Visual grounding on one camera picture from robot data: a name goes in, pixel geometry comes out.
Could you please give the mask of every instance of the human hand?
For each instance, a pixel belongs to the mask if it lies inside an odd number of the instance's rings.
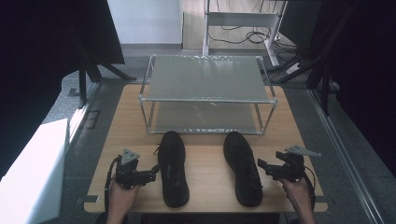
[[[108,217],[107,224],[120,224],[124,217],[134,205],[137,193],[141,186],[133,186],[125,189],[119,183],[112,179],[110,182],[108,199]]]
[[[279,179],[282,188],[286,192],[286,197],[290,200],[294,210],[299,215],[300,223],[315,223],[312,212],[309,188],[304,178],[293,183],[286,179]]]

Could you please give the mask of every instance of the black curtain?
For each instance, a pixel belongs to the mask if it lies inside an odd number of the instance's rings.
[[[47,116],[62,79],[79,69],[83,52],[124,63],[106,0],[0,2],[0,176]]]
[[[394,1],[360,0],[330,57],[338,101],[394,175],[395,11]]]

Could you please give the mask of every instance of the wooden table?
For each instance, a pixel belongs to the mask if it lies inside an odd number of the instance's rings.
[[[157,156],[153,152],[162,140],[162,134],[147,133],[137,97],[140,85],[125,86],[114,119],[110,126],[105,146],[93,176],[89,196],[97,196],[95,203],[84,203],[84,209],[90,213],[105,210],[104,185],[110,163],[125,149],[140,154],[137,170],[150,170],[156,165]],[[291,114],[285,93],[280,87],[274,87],[278,105],[265,135],[245,135],[256,158],[270,164],[283,164],[276,158],[276,151],[284,152],[286,147],[303,147],[294,117]],[[262,180],[262,204],[248,208],[241,205],[235,197],[234,175],[223,155],[223,143],[226,134],[181,134],[186,148],[186,178],[190,188],[189,202],[180,208],[169,208],[163,201],[161,173],[155,182],[148,183],[139,190],[132,210],[140,213],[281,213],[293,212],[285,192],[278,181],[272,180],[260,167]],[[312,163],[305,157],[305,166]],[[317,181],[316,195],[323,196]],[[326,203],[317,203],[316,212],[327,210]]]

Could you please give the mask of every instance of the gripper camera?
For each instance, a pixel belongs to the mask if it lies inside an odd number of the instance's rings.
[[[309,188],[309,195],[311,197],[311,205],[313,210],[316,201],[316,181],[314,173],[311,170],[309,171],[312,172],[312,176],[314,177],[314,185],[312,185],[308,175],[305,173],[306,167],[304,166],[303,155],[320,157],[321,154],[298,146],[288,147],[286,148],[286,151],[286,153],[279,151],[276,152],[276,157],[285,162],[283,165],[268,164],[266,161],[261,159],[257,159],[257,165],[264,169],[265,173],[270,175],[274,180],[287,179],[290,182],[296,182],[299,179],[304,178]]]
[[[108,211],[108,191],[110,187],[110,181],[113,171],[113,166],[116,163],[116,182],[123,186],[125,189],[130,189],[132,186],[146,185],[149,182],[155,181],[156,174],[160,171],[160,165],[157,164],[147,171],[137,171],[136,167],[139,163],[139,154],[132,152],[131,150],[124,149],[122,155],[111,162],[110,169],[107,173],[107,179],[105,184],[105,209]]]

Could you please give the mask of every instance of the glass shelf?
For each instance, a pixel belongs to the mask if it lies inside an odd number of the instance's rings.
[[[237,56],[152,55],[138,100],[149,133],[261,134],[277,104],[262,58]]]

